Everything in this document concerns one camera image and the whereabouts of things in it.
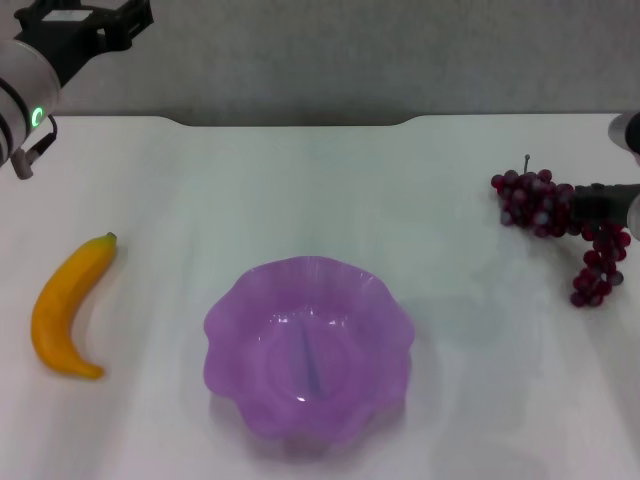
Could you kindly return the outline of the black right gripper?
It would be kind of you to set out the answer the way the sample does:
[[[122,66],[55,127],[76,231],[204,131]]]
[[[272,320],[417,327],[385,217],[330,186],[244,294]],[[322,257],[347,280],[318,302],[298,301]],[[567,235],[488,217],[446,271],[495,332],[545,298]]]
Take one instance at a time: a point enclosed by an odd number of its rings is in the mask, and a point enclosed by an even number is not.
[[[603,197],[604,189],[605,186],[599,183],[577,185],[572,199],[572,218],[576,221],[601,221],[607,215],[610,223],[627,223],[636,200],[636,185],[608,185],[606,199]]]

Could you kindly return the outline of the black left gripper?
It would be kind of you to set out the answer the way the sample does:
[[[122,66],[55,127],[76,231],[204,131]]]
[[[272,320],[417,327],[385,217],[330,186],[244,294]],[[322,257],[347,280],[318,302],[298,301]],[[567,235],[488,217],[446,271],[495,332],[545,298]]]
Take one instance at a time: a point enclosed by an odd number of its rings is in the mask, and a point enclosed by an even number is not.
[[[106,8],[80,1],[34,1],[14,13],[21,32],[15,36],[38,51],[65,86],[93,57],[104,52],[97,39]],[[124,51],[153,23],[149,0],[129,0],[110,14],[104,28],[106,51]]]

